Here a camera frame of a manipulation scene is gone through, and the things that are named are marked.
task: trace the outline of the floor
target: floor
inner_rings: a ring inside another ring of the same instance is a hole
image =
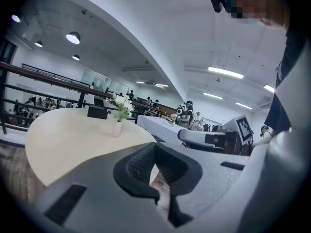
[[[0,143],[0,174],[9,191],[26,203],[34,202],[45,189],[31,169],[25,149]],[[161,215],[167,218],[170,203],[169,186],[160,174],[150,186],[160,192],[157,208]]]

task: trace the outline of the wooden tabletop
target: wooden tabletop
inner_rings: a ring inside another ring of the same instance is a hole
[[[31,168],[45,186],[80,163],[131,146],[156,142],[140,126],[124,120],[121,135],[111,136],[115,119],[87,117],[87,110],[63,108],[46,112],[29,127],[26,154]],[[154,167],[150,181],[156,177]]]

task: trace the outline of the rectangular table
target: rectangular table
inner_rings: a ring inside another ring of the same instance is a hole
[[[179,146],[182,144],[182,141],[178,139],[177,134],[180,130],[186,130],[186,128],[178,125],[172,127],[167,120],[155,116],[140,115],[138,116],[137,124],[163,141]]]

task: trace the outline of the vase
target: vase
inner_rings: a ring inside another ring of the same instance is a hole
[[[119,137],[121,133],[122,122],[115,122],[112,128],[112,136]]]

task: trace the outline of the ceiling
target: ceiling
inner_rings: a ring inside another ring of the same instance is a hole
[[[165,83],[159,72],[116,29],[70,0],[28,0],[20,9],[22,23],[12,22],[10,30],[27,45],[35,48],[38,40],[43,50],[68,58],[78,54],[81,63],[92,69],[83,55],[92,51],[109,59],[115,68],[124,70],[131,81]],[[29,25],[38,24],[32,37],[22,37]],[[79,45],[67,44],[66,34],[77,31],[81,35]]]
[[[275,86],[274,69],[285,49],[286,37],[282,31],[258,24],[242,24],[225,11],[215,13],[210,0],[144,2],[156,8],[173,26],[190,92],[214,94],[223,97],[223,101],[240,102],[254,109],[272,100],[273,93],[263,87],[266,84]],[[106,56],[126,71],[129,79],[165,82],[151,64],[145,63],[147,59],[130,41],[91,12],[83,15],[82,10],[69,0],[31,0],[22,8],[26,19],[36,18],[43,31],[41,38],[51,40],[58,34],[60,39],[65,39],[74,25],[81,34],[81,48]],[[55,47],[45,47],[55,52],[52,48]],[[244,78],[209,73],[209,66],[243,74]]]

